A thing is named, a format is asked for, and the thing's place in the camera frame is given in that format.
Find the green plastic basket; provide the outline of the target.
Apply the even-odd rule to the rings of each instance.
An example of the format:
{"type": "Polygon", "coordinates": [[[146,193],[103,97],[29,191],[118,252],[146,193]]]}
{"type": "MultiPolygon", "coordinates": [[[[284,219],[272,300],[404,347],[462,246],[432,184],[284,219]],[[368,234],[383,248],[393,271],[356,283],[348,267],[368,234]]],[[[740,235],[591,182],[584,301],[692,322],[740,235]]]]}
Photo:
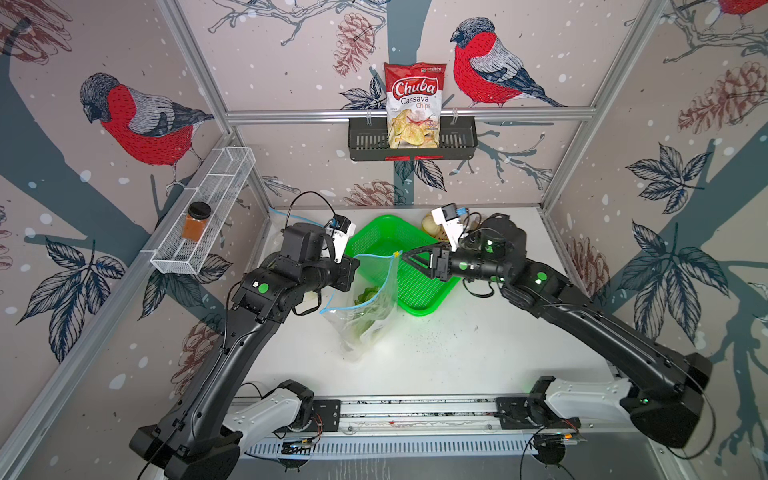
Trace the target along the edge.
{"type": "MultiPolygon", "coordinates": [[[[368,255],[388,257],[395,252],[405,253],[417,247],[435,244],[436,240],[405,220],[383,215],[375,218],[348,242],[345,253],[363,255],[358,273],[363,278],[380,285],[387,277],[387,261],[384,265],[374,262],[365,265],[368,255]]],[[[458,278],[448,282],[429,279],[412,266],[399,260],[397,270],[398,305],[410,315],[421,317],[434,313],[459,283],[458,278]]]]}

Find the clear zipper bag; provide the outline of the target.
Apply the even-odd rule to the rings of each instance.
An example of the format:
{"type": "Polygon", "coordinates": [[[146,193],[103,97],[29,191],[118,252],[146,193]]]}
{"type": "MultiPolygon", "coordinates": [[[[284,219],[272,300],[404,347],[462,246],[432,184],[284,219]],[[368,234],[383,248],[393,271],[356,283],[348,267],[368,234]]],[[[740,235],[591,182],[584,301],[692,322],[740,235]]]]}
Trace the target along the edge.
{"type": "MultiPolygon", "coordinates": [[[[363,255],[353,256],[360,261],[363,259],[363,255]]],[[[352,284],[352,288],[349,292],[340,292],[336,289],[326,287],[322,290],[324,300],[321,303],[321,309],[319,313],[331,324],[340,336],[341,348],[344,354],[352,360],[358,360],[365,353],[367,353],[377,342],[384,336],[391,326],[394,320],[394,313],[397,310],[398,305],[398,281],[397,270],[401,255],[399,252],[395,252],[388,257],[379,257],[374,255],[368,255],[368,260],[365,260],[365,265],[374,262],[376,265],[384,265],[387,261],[388,271],[386,279],[380,284],[376,285],[371,283],[362,277],[358,273],[359,268],[355,273],[355,279],[352,284]],[[354,307],[354,299],[369,286],[379,287],[378,296],[378,308],[370,311],[357,311],[354,307]],[[383,319],[386,321],[386,326],[378,333],[376,339],[370,343],[358,343],[352,340],[350,324],[359,317],[372,317],[374,319],[383,319]]]]}

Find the chinese cabbage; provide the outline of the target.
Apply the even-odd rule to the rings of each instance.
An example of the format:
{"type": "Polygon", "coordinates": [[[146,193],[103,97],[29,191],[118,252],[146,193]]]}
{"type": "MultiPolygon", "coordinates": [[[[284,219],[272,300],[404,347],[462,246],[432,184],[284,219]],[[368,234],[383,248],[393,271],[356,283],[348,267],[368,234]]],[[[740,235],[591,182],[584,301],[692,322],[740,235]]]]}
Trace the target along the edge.
{"type": "Polygon", "coordinates": [[[379,287],[366,287],[355,299],[354,307],[357,311],[370,311],[378,308],[379,287]]]}
{"type": "Polygon", "coordinates": [[[385,326],[386,321],[383,319],[361,316],[350,324],[351,338],[358,343],[373,342],[385,326]]]}

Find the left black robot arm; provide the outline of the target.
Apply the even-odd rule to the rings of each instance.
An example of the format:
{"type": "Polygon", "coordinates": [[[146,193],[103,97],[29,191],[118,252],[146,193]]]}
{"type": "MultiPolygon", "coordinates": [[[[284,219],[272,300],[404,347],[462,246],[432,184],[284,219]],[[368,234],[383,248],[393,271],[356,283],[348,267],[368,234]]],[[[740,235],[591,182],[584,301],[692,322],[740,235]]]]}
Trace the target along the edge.
{"type": "Polygon", "coordinates": [[[226,313],[216,352],[156,424],[139,428],[130,448],[168,479],[226,479],[241,454],[280,429],[313,420],[314,393],[286,380],[247,408],[232,401],[258,355],[307,293],[350,290],[359,260],[345,253],[353,223],[335,215],[326,225],[297,222],[279,251],[246,274],[226,313]]]}

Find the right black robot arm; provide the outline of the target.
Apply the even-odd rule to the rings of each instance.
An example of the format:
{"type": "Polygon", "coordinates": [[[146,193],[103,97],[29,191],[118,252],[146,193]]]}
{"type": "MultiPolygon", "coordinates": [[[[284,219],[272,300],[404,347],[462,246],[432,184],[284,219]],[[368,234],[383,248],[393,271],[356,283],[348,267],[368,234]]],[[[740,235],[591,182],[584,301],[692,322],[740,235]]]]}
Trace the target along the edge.
{"type": "Polygon", "coordinates": [[[664,347],[601,312],[565,275],[528,258],[527,235],[508,215],[495,213],[458,233],[454,243],[417,247],[402,258],[429,279],[495,285],[513,306],[568,332],[629,380],[619,405],[640,433],[669,448],[687,446],[711,406],[710,360],[664,347]]]}

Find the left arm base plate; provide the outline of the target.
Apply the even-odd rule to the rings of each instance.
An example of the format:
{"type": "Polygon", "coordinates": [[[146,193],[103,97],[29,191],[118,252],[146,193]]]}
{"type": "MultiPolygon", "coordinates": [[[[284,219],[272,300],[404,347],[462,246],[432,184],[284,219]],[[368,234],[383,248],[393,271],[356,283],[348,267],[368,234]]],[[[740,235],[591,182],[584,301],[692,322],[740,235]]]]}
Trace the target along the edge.
{"type": "Polygon", "coordinates": [[[303,402],[297,418],[288,426],[273,432],[283,437],[286,434],[315,435],[318,432],[337,432],[341,418],[341,401],[336,399],[313,400],[312,404],[303,402]]]}

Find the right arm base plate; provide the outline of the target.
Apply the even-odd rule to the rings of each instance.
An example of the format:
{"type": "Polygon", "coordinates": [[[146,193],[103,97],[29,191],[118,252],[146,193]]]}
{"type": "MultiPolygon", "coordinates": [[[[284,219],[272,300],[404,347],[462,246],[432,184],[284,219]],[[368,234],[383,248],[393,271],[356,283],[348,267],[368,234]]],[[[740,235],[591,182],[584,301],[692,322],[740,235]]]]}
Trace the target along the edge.
{"type": "Polygon", "coordinates": [[[495,399],[496,413],[503,430],[522,430],[538,428],[562,428],[579,430],[581,422],[577,417],[565,418],[555,413],[541,399],[513,396],[495,399]]]}

